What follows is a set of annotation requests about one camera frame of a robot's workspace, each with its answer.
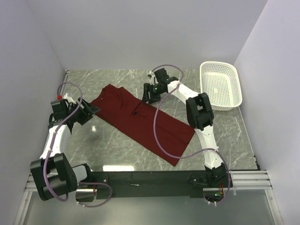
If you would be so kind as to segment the dark red t-shirt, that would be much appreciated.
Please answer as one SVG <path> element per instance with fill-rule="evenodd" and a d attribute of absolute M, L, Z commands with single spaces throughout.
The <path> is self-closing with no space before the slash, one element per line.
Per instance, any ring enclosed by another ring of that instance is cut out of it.
<path fill-rule="evenodd" d="M 155 141 L 153 132 L 155 107 L 137 99 L 125 88 L 117 88 L 111 84 L 104 87 L 91 104 L 100 108 L 96 113 L 99 118 L 171 165 L 177 165 L 179 159 L 166 155 Z M 168 153 L 181 157 L 194 133 L 194 129 L 186 123 L 163 111 L 158 112 L 157 136 Z"/>

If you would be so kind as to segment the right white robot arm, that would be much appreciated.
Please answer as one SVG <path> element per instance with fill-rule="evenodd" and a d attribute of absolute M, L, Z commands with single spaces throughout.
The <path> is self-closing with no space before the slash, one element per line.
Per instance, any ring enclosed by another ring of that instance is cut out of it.
<path fill-rule="evenodd" d="M 159 66 L 148 73 L 150 82 L 143 85 L 144 93 L 142 101 L 145 103 L 159 102 L 161 105 L 170 95 L 175 96 L 186 106 L 187 121 L 199 138 L 202 149 L 185 157 L 177 157 L 168 153 L 160 144 L 157 135 L 157 118 L 160 107 L 156 109 L 153 121 L 154 138 L 158 147 L 168 156 L 175 159 L 185 159 L 203 153 L 207 184 L 211 187 L 219 187 L 226 177 L 228 188 L 231 187 L 229 166 L 218 151 L 214 137 L 213 120 L 214 113 L 206 93 L 198 93 L 191 90 L 182 80 L 170 77 L 163 66 Z"/>

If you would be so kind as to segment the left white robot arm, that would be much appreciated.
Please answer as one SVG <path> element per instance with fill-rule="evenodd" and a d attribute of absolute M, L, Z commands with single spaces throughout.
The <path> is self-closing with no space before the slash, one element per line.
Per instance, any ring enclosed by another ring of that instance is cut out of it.
<path fill-rule="evenodd" d="M 64 154 L 75 123 L 84 125 L 99 112 L 99 108 L 79 98 L 70 102 L 60 98 L 51 102 L 48 137 L 40 159 L 31 162 L 30 171 L 37 192 L 43 201 L 76 191 L 78 185 L 89 188 L 94 182 L 87 164 L 72 167 Z"/>

